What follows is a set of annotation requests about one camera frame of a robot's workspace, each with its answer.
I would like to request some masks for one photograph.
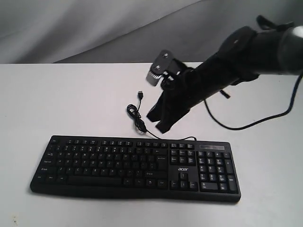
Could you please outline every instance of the black cable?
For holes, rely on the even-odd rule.
[[[234,130],[234,131],[239,131],[239,130],[243,130],[243,129],[247,129],[249,127],[252,127],[256,124],[260,124],[262,122],[265,122],[265,121],[268,121],[268,120],[272,120],[272,119],[275,119],[275,118],[278,118],[278,117],[282,117],[282,116],[285,116],[287,114],[289,114],[291,112],[291,110],[293,109],[293,106],[294,106],[294,99],[295,99],[295,95],[297,93],[297,90],[298,90],[298,87],[299,87],[299,84],[301,82],[301,79],[303,77],[303,72],[300,74],[300,76],[298,77],[297,81],[295,82],[294,84],[294,89],[293,89],[293,92],[292,92],[292,96],[290,98],[290,104],[289,104],[289,107],[288,109],[283,112],[283,113],[279,113],[279,114],[276,114],[276,115],[273,115],[273,116],[270,116],[270,117],[266,117],[266,118],[263,118],[263,119],[260,119],[254,123],[251,123],[251,124],[248,124],[248,125],[245,125],[243,127],[239,127],[239,128],[232,128],[232,127],[228,127],[224,124],[222,124],[221,122],[219,122],[214,116],[213,114],[211,113],[209,107],[208,107],[208,104],[206,102],[206,100],[204,101],[204,104],[205,104],[205,107],[207,109],[207,112],[208,114],[210,115],[210,117],[220,126],[222,126],[223,128],[226,128],[226,129],[229,129],[229,130]]]
[[[142,101],[143,95],[142,96],[138,95],[138,98],[139,98],[139,106],[138,106],[138,108],[135,105],[133,105],[133,104],[130,104],[130,105],[127,106],[126,111],[127,111],[128,115],[133,119],[134,124],[135,124],[135,126],[137,127],[137,129],[139,131],[141,131],[143,133],[147,133],[148,132],[149,134],[151,134],[155,138],[162,140],[162,138],[156,136],[155,134],[153,134],[152,132],[150,132],[146,128],[145,123],[141,119],[141,115],[139,113],[139,109],[140,109],[140,106],[141,106],[141,101]],[[186,140],[186,139],[189,139],[189,138],[193,138],[194,140],[197,140],[197,138],[194,137],[194,136],[189,136],[189,137],[186,137],[186,138],[183,138],[183,139],[179,139],[179,140]]]

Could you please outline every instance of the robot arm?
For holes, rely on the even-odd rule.
[[[260,74],[298,75],[303,71],[303,26],[275,25],[262,16],[257,22],[264,32],[248,26],[231,34],[218,52],[193,69],[163,50],[152,64],[147,81],[155,86],[163,78],[163,92],[147,118],[158,122],[162,133],[190,108],[223,89],[252,81]]]

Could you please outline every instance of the gray background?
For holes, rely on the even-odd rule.
[[[204,61],[261,14],[303,24],[301,0],[0,0],[0,63]]]

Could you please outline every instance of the black keyboard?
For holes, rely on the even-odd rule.
[[[93,198],[237,202],[227,142],[52,136],[33,192]]]

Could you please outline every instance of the table surface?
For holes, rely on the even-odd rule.
[[[226,130],[203,104],[161,135],[145,115],[161,94],[145,81],[150,64],[0,65],[0,226],[302,226],[303,86],[293,111],[244,131]],[[295,76],[261,75],[209,98],[214,115],[237,127],[284,111]],[[149,130],[166,139],[231,143],[242,198],[237,204],[101,200],[34,194],[32,176],[52,135],[147,137],[126,106],[144,98]]]

